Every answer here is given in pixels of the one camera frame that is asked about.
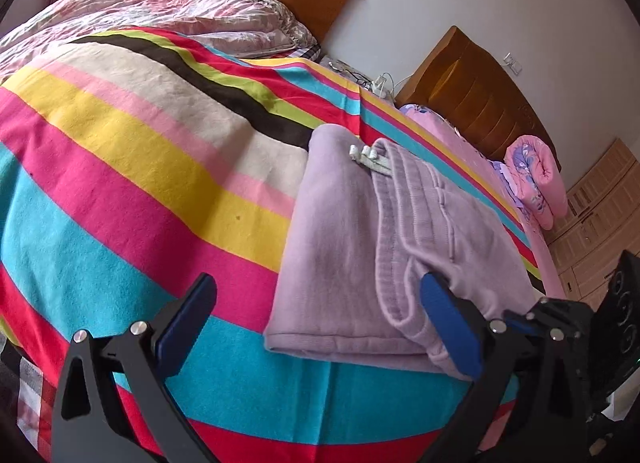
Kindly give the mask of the lilac sweatpants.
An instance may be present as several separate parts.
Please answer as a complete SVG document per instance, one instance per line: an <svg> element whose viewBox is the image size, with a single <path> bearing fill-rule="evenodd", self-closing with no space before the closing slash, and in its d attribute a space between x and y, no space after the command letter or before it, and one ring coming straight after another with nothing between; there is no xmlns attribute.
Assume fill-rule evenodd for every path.
<svg viewBox="0 0 640 463"><path fill-rule="evenodd" d="M459 370L419 298L442 275L494 319L538 299L496 212L388 139L319 126L288 228L265 346L275 353L445 373Z"/></svg>

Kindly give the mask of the red plaid sheet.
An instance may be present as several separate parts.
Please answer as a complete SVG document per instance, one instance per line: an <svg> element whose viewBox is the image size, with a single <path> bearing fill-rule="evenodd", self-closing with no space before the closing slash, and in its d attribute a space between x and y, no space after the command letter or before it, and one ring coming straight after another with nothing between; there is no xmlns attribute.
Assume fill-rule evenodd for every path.
<svg viewBox="0 0 640 463"><path fill-rule="evenodd" d="M1 335L1 461L50 462L55 387Z"/></svg>

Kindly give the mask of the light wooden wardrobe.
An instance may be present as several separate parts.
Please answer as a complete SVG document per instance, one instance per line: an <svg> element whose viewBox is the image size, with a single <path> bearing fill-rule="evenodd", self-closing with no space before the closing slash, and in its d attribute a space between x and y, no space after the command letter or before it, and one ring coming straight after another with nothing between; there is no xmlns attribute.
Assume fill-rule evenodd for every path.
<svg viewBox="0 0 640 463"><path fill-rule="evenodd" d="M639 253L640 171L620 140L567 192L568 211L544 234L564 295L597 309L620 253Z"/></svg>

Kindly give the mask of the rolled pink quilt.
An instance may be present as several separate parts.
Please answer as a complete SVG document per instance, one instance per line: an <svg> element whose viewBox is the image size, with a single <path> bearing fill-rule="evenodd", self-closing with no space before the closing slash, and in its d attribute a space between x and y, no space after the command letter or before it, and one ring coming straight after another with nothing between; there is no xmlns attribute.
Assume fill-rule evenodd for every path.
<svg viewBox="0 0 640 463"><path fill-rule="evenodd" d="M533 135L523 135L506 148L503 159L514 197L542 230L568 212L566 189L549 146Z"/></svg>

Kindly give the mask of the rainbow striped blanket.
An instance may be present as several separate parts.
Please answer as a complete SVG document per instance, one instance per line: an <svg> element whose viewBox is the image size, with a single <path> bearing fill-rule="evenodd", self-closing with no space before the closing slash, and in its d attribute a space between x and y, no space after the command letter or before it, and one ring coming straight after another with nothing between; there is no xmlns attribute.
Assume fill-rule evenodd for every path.
<svg viewBox="0 0 640 463"><path fill-rule="evenodd" d="M118 334L203 272L218 301L168 383L225 462L412 462L468 388L440 374L269 353L262 340L312 131L392 139L494 210L515 206L397 109L304 59L239 60L111 30L1 86L1 327L58 387L73 335Z"/></svg>

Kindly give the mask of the right wooden headboard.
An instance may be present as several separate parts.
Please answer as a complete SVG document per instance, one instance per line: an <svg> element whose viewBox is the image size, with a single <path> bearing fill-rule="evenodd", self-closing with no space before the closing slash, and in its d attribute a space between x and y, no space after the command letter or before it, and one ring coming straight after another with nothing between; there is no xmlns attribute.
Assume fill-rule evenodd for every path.
<svg viewBox="0 0 640 463"><path fill-rule="evenodd" d="M546 127L499 62L456 26L450 27L395 96L395 105L437 112L490 160L523 135L552 152Z"/></svg>

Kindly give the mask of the cluttered nightstand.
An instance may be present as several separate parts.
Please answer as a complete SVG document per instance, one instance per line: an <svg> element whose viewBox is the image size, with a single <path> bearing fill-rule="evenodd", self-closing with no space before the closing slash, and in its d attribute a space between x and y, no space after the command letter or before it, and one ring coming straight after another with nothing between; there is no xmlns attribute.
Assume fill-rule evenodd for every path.
<svg viewBox="0 0 640 463"><path fill-rule="evenodd" d="M323 67L326 67L332 70L333 72L343 76L343 78L348 79L349 81L355 82L360 87L372 93L371 82L374 79L369 78L369 76L365 75L364 73L360 72L359 70L355 69L349 64L346 64L346 62L332 58L329 55L324 55L320 59L320 64Z"/></svg>

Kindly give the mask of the white charger on nightstand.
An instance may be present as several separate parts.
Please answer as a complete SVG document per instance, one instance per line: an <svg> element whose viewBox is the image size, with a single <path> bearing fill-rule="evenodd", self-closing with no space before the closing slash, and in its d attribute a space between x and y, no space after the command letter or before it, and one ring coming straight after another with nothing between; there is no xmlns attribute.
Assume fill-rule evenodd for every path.
<svg viewBox="0 0 640 463"><path fill-rule="evenodd" d="M393 101L396 92L396 83L390 72L382 72L371 82L371 92L378 98Z"/></svg>

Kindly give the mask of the floral satin quilt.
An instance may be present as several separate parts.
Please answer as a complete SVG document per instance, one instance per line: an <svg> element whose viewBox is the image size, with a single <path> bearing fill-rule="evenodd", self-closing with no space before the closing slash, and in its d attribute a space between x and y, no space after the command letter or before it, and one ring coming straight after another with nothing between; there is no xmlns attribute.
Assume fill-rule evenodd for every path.
<svg viewBox="0 0 640 463"><path fill-rule="evenodd" d="M1 79L56 46L132 27L178 32L238 58L319 45L278 0L58 0L1 39Z"/></svg>

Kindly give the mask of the white wall socket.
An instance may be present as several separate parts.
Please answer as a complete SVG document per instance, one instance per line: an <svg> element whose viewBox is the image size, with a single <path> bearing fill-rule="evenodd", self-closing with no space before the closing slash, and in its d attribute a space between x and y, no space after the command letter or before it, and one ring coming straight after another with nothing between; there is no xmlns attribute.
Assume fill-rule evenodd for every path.
<svg viewBox="0 0 640 463"><path fill-rule="evenodd" d="M519 76L523 71L522 65L514 58L511 53L507 53L503 57L503 65L515 76Z"/></svg>

